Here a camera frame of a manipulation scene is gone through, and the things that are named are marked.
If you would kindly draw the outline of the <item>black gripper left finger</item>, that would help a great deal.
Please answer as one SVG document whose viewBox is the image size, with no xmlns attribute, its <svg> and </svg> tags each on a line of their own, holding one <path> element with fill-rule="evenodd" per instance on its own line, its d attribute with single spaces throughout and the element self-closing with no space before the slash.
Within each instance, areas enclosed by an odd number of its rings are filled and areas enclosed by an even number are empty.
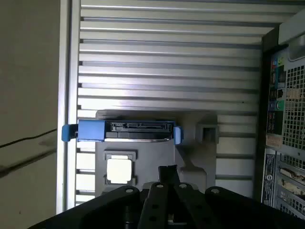
<svg viewBox="0 0 305 229">
<path fill-rule="evenodd" d="M 121 186 L 32 226 L 34 229 L 163 229 L 168 224 L 170 168 L 142 190 Z"/>
</svg>

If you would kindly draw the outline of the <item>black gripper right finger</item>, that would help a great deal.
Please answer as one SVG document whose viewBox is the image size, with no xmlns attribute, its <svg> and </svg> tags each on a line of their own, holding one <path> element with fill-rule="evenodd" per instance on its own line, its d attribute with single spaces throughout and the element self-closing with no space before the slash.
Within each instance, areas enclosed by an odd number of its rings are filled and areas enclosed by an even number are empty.
<svg viewBox="0 0 305 229">
<path fill-rule="evenodd" d="M 222 187 L 210 187 L 204 193 L 180 182 L 177 166 L 168 166 L 168 180 L 177 202 L 183 208 L 180 217 L 194 229 L 298 229 L 300 218 L 281 212 Z"/>
</svg>

